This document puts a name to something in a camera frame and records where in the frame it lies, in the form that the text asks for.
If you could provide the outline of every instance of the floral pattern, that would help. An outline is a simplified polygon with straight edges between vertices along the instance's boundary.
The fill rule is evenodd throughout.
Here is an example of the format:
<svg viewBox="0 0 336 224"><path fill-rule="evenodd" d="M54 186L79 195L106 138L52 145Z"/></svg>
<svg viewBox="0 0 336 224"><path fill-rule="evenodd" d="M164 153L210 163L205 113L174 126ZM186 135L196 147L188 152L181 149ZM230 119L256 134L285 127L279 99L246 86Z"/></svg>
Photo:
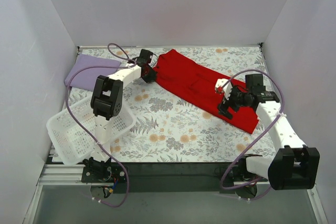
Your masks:
<svg viewBox="0 0 336 224"><path fill-rule="evenodd" d="M160 55L172 48L147 48ZM130 58L141 48L128 48ZM258 47L176 48L184 56L212 70L232 76L245 69L266 71ZM115 59L107 49L84 49L83 54ZM237 79L244 81L245 76ZM270 82L264 79L268 90ZM70 104L92 92L73 88ZM123 90L124 99L137 118L135 127L111 144L112 154L122 162L230 162L263 130L259 123L252 135L197 108L160 87L139 79ZM249 153L273 157L268 134Z"/></svg>

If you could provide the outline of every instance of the purple cloth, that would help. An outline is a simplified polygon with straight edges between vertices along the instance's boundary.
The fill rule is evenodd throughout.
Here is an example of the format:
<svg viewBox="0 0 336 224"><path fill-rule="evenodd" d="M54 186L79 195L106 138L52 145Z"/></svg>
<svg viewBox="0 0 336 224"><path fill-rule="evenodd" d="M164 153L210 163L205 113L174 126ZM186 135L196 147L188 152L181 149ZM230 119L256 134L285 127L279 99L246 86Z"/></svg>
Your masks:
<svg viewBox="0 0 336 224"><path fill-rule="evenodd" d="M119 61L111 59L97 58L90 55L79 55L77 57L76 63L73 66L72 70L68 74L68 77L65 79L64 84L67 86L69 84L70 78L79 70L85 67L91 66L107 66L107 67L119 67ZM111 68L91 68L84 70L79 73L71 82L71 86L74 88L85 89L93 91L96 79L98 76L108 76L117 71L117 69Z"/></svg>

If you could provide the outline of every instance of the wall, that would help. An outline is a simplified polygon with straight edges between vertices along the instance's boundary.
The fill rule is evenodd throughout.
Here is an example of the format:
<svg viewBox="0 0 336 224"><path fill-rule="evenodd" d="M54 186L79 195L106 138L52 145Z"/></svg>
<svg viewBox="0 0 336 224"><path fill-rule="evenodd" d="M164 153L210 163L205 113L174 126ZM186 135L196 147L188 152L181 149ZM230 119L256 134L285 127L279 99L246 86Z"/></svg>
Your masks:
<svg viewBox="0 0 336 224"><path fill-rule="evenodd" d="M251 45L286 0L52 0L77 46Z"/></svg>
<svg viewBox="0 0 336 224"><path fill-rule="evenodd" d="M22 223L76 48L51 0L0 0L0 223Z"/></svg>
<svg viewBox="0 0 336 224"><path fill-rule="evenodd" d="M285 112L300 137L320 152L317 189L329 223L336 223L335 39L336 0L287 0L265 42Z"/></svg>

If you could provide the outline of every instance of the red cloth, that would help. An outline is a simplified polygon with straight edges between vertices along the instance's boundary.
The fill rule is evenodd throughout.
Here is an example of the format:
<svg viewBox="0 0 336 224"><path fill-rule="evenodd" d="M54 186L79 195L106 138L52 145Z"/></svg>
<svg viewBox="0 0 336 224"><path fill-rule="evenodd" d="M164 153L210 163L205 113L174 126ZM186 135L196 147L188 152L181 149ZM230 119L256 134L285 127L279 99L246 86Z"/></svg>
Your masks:
<svg viewBox="0 0 336 224"><path fill-rule="evenodd" d="M158 75L156 82L185 101L250 134L257 126L257 115L252 108L240 108L237 113L229 109L232 120L218 114L217 106L223 95L215 92L215 84L218 79L229 79L228 76L198 65L176 50L160 55L154 70ZM245 87L238 80L233 80L233 84Z"/></svg>

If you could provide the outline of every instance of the perforated basket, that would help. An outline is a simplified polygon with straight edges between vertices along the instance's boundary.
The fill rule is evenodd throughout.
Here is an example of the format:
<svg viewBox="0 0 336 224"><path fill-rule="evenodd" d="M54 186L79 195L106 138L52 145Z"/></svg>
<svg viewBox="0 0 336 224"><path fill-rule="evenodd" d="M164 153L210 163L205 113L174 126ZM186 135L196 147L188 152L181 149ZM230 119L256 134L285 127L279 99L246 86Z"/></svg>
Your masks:
<svg viewBox="0 0 336 224"><path fill-rule="evenodd" d="M86 97L70 106L81 124L95 134L95 117L90 106L91 97ZM136 123L136 118L125 101L118 116L110 119L113 130L111 141L121 137ZM65 165L75 165L93 151L94 140L70 116L67 109L51 117L47 122L50 139Z"/></svg>

